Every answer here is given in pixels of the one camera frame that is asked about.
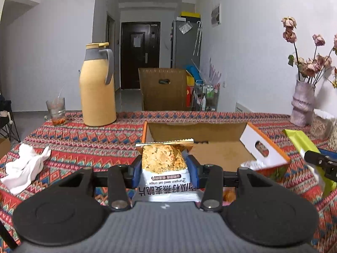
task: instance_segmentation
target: poster on wall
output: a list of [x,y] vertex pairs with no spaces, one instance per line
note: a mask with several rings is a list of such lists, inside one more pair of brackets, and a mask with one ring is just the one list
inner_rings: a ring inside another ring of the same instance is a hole
[[211,24],[213,27],[218,26],[221,24],[221,4],[217,5],[211,13]]

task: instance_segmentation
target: green snack bag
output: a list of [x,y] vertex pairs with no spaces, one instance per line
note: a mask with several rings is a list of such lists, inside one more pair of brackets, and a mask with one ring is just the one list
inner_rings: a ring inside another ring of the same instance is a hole
[[[320,153],[315,144],[308,138],[308,136],[306,136],[303,131],[285,129],[283,132],[294,144],[294,147],[300,153],[303,159],[306,151],[308,150]],[[307,166],[311,170],[312,174],[314,174],[319,186],[323,190],[323,197],[327,197],[333,190],[336,189],[337,183],[324,177],[325,172],[321,167],[316,167],[310,164],[307,164]]]

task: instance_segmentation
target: table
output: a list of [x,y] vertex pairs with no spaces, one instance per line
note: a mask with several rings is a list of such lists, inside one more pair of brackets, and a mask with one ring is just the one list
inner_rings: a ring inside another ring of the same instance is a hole
[[[61,127],[54,127],[50,121],[47,121],[23,141],[33,146],[39,153],[47,145],[52,150],[50,159],[44,162],[44,168],[36,180],[17,196],[10,194],[8,189],[0,183],[0,205],[2,207],[0,220],[14,239],[19,242],[11,220],[18,204],[83,166],[91,166],[94,171],[102,171],[112,165],[130,164],[138,154],[134,145],[141,141],[145,120],[149,122],[232,123],[250,121],[254,123],[292,160],[281,185],[312,202],[319,212],[320,223],[311,245],[319,252],[337,252],[337,191],[322,199],[322,191],[311,171],[289,139],[282,133],[282,130],[286,128],[303,130],[308,134],[310,127],[299,128],[292,125],[288,115],[267,113],[130,112],[119,113],[117,121],[105,127],[84,125],[81,113],[67,113],[67,123]],[[326,141],[310,138],[319,148],[329,149]],[[5,176],[6,162],[19,157],[18,150],[19,145],[16,145],[0,160],[0,177]],[[107,188],[98,187],[95,191],[95,198],[101,204],[106,204]],[[1,240],[0,252],[9,251],[10,249]]]

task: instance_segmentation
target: thermos lid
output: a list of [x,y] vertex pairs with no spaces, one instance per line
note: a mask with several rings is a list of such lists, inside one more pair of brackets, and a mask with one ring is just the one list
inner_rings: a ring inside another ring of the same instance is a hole
[[86,47],[87,47],[87,49],[89,49],[89,48],[106,47],[108,45],[109,45],[109,42],[105,42],[105,43],[90,43],[90,44],[87,44]]

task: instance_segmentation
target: white bottle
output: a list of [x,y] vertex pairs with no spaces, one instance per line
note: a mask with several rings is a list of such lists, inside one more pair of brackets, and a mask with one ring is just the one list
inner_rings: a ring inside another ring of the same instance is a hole
[[201,107],[201,110],[202,110],[202,111],[205,111],[205,109],[206,109],[206,97],[204,96],[204,97],[203,97],[203,105],[202,105],[202,107]]

